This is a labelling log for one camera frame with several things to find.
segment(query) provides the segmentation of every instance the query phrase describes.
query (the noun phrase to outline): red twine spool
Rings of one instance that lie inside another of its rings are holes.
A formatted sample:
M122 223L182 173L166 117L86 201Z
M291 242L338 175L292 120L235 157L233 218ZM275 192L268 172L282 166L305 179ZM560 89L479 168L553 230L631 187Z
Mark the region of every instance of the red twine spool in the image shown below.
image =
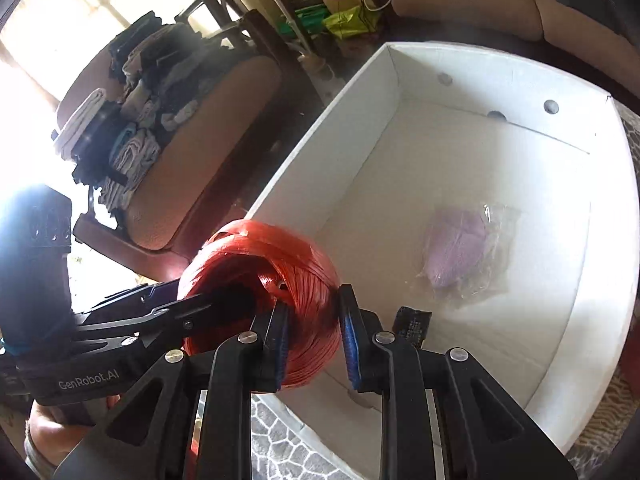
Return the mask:
M329 362L340 343L334 292L338 276L315 244L279 227L237 220L220 229L184 271L178 299L241 284L256 299L256 312L277 300L290 307L289 355L283 386L307 384ZM249 330L252 319L209 328L185 339L189 355L217 348Z

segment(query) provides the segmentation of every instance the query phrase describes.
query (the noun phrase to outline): green bag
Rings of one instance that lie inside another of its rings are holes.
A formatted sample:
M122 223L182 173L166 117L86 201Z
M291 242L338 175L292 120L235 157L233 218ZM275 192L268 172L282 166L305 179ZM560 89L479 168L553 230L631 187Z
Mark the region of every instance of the green bag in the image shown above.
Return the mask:
M322 32L322 20L330 14L331 13L329 12L329 9L326 8L325 4L305 7L304 9L296 11L296 15L300 18L302 26L305 27L306 31L311 35L320 34ZM280 22L278 25L278 31L285 38L296 37L296 33L293 32L293 29L286 20Z
M336 12L322 20L322 23L334 36L345 40L359 34L375 32L379 19L379 12L373 12L363 6L357 6Z

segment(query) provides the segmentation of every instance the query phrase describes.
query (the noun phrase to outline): wooden chair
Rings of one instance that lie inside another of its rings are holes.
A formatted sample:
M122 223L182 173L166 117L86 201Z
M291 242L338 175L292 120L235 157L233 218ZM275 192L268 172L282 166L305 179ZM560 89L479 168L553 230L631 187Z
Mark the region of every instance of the wooden chair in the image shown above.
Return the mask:
M100 224L90 192L88 212L73 230L78 241L166 281L181 275L217 228L244 216L322 103L259 12L220 34L237 40L238 30L249 34L258 55L236 65L177 131L133 195L124 226Z

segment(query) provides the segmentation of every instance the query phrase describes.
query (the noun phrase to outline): human hand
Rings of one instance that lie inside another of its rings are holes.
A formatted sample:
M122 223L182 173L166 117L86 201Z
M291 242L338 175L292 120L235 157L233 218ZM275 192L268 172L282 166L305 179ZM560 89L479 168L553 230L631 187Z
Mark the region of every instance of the human hand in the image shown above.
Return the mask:
M91 428L65 425L56 422L50 409L37 402L31 407L29 432L31 440L41 455L54 466L59 466L71 450Z

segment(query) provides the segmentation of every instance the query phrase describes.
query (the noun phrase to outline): sofa cushion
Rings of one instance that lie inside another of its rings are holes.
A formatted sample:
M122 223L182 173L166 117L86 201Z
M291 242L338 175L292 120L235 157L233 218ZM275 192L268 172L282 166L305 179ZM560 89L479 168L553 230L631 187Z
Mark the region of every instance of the sofa cushion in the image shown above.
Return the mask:
M131 199L126 227L133 242L153 251L167 247L202 191L277 92L281 78L273 59L252 57L235 66L203 100Z
M545 40L640 97L640 54L623 36L555 0L535 0Z
M457 22L499 30L523 40L542 38L533 0L392 0L398 16L434 22Z

